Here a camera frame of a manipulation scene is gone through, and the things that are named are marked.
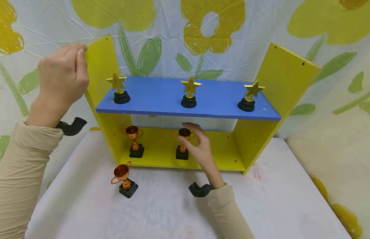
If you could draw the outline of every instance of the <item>white table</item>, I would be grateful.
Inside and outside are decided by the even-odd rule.
[[[188,190],[207,183],[202,171],[132,164],[139,187],[127,199],[110,184],[115,166],[101,133],[87,133],[37,204],[26,238],[223,238],[205,199]],[[282,139],[270,141],[246,176],[223,178],[257,239],[350,239]]]

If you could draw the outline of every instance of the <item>finger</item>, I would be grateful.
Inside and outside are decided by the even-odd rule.
[[[85,60],[84,50],[80,49],[76,55],[76,80],[81,84],[88,85],[87,61]]]
[[[77,48],[71,48],[63,57],[63,59],[67,60],[69,64],[76,64],[76,58],[77,58],[77,53],[79,52],[79,49]]]
[[[65,45],[65,46],[62,46],[59,50],[57,50],[53,55],[64,56],[72,48],[77,48],[77,50],[80,50],[80,49],[87,50],[87,45],[83,43],[73,43],[73,44]]]
[[[185,128],[190,128],[196,133],[198,143],[201,143],[202,141],[208,139],[208,136],[205,134],[204,130],[198,124],[187,122],[182,123],[182,126],[184,126]]]
[[[192,153],[197,148],[182,136],[179,136],[178,140],[185,146],[185,148],[190,151],[190,153]]]

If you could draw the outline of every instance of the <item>gold star trophy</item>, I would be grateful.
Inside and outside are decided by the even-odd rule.
[[[243,111],[251,112],[254,110],[255,101],[253,100],[253,96],[257,97],[258,92],[265,89],[265,86],[258,85],[258,79],[255,79],[252,85],[244,85],[247,89],[245,95],[243,96],[242,100],[238,103],[238,108]]]
[[[195,108],[197,105],[196,97],[193,95],[196,93],[196,88],[201,85],[201,83],[194,82],[193,75],[190,76],[188,81],[181,81],[185,86],[184,93],[187,94],[183,96],[181,100],[181,105],[185,108]]]
[[[125,89],[124,81],[126,79],[126,76],[118,77],[115,71],[112,78],[105,79],[107,82],[112,83],[112,90],[116,89],[114,102],[117,104],[125,104],[131,100],[128,92],[123,90],[123,88]]]

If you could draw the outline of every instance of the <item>forearm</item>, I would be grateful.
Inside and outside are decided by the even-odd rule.
[[[0,239],[22,239],[37,203],[60,129],[17,123],[0,163]]]
[[[254,239],[249,225],[238,208],[231,186],[226,184],[220,189],[212,190],[207,200],[225,238]]]
[[[213,159],[208,161],[205,165],[202,165],[201,168],[206,174],[210,186],[213,189],[220,189],[221,187],[225,186],[225,181],[222,179],[220,170]]]

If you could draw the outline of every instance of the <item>shelf bottom board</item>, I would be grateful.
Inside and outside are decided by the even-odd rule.
[[[125,164],[132,161],[132,166],[158,167],[158,168],[184,168],[200,169],[200,166],[189,154],[188,160],[176,159],[176,149],[180,141],[173,136],[173,129],[164,128],[139,128],[144,135],[137,139],[137,143],[145,148],[142,158],[130,158],[129,149],[132,141],[125,145],[119,163]],[[238,152],[233,138],[233,132],[206,131],[210,139],[213,158],[220,170],[245,171],[245,165]],[[190,140],[197,145],[197,137]]]

